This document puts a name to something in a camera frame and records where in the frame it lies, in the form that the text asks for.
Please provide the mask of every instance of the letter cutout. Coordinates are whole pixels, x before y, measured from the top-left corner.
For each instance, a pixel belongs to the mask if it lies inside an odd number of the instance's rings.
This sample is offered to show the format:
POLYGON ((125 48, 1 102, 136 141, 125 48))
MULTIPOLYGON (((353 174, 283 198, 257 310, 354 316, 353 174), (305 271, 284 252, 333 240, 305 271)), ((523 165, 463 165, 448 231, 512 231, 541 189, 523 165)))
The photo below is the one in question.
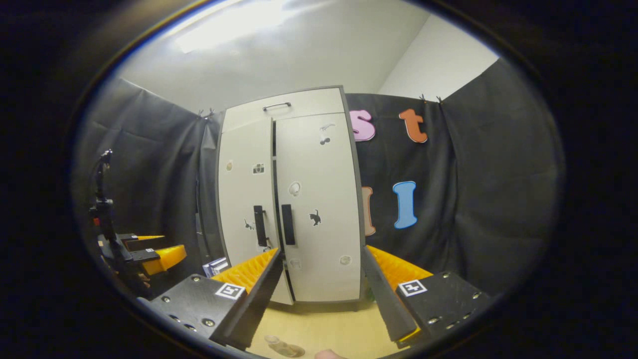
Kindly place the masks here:
POLYGON ((361 187, 361 194, 363 197, 363 217, 366 225, 366 237, 371 236, 376 232, 376 228, 372 225, 372 218, 370 217, 370 196, 372 196, 371 187, 361 187))
POLYGON ((372 115, 366 110, 350 111, 350 122, 355 132, 355 141, 369 141, 375 136, 375 126, 370 121, 372 115))
POLYGON ((392 191, 399 199, 399 219, 394 223, 394 228, 407 228, 417 223, 414 217, 414 189, 417 184, 414 181, 399 182, 392 186, 392 191))
POLYGON ((399 118, 405 120, 405 129, 411 140, 418 143, 427 141, 427 134, 419 128, 419 123, 423 123, 423 117, 418 116, 413 109, 407 109, 399 114, 399 118))

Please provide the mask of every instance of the white cabinet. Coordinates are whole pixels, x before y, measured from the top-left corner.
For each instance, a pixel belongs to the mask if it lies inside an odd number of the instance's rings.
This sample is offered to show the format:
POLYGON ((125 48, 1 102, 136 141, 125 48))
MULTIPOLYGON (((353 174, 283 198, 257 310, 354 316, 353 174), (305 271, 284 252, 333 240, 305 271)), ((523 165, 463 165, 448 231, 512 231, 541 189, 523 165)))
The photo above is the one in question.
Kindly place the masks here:
POLYGON ((360 298, 363 209, 343 98, 341 87, 312 89, 225 112, 218 162, 222 239, 231 265, 259 254, 254 208, 262 207, 264 235, 283 248, 288 267, 275 302, 291 304, 291 292, 300 302, 360 298))

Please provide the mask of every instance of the cabinet drawer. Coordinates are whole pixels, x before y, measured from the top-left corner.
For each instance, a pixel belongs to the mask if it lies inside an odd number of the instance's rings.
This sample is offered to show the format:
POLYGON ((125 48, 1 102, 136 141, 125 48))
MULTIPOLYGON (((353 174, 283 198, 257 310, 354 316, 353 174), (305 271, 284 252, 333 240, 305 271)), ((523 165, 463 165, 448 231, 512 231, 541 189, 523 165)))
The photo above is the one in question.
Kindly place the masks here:
POLYGON ((314 89, 264 98, 226 110, 222 132, 266 119, 344 112, 340 88, 314 89))

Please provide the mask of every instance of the cabinet door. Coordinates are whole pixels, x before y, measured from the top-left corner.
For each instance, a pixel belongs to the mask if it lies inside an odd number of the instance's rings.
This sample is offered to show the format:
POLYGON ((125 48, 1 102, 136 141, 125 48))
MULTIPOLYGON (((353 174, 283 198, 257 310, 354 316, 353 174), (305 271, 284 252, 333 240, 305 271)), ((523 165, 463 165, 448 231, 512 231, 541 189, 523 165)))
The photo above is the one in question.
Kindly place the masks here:
MULTIPOLYGON (((218 164, 219 217, 231 265, 261 254, 254 206, 261 206, 267 244, 279 247, 272 172, 272 121, 260 120, 223 132, 218 164)), ((271 300, 292 304, 290 289, 281 274, 271 300)))
POLYGON ((295 299, 357 300, 361 189, 346 116, 322 114, 275 124, 281 228, 295 299))

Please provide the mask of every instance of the wooden floor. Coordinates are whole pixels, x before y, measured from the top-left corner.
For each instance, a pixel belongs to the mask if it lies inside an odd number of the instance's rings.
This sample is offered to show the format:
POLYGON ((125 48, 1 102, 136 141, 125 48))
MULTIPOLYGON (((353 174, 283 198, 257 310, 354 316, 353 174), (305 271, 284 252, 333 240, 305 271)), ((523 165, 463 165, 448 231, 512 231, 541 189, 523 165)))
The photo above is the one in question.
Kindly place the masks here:
POLYGON ((246 351, 267 358, 285 356, 272 350, 265 335, 275 335, 288 344, 306 350, 301 358, 312 359, 324 349, 332 349, 347 359, 370 359, 397 353, 390 341, 376 303, 315 304, 271 303, 246 351))

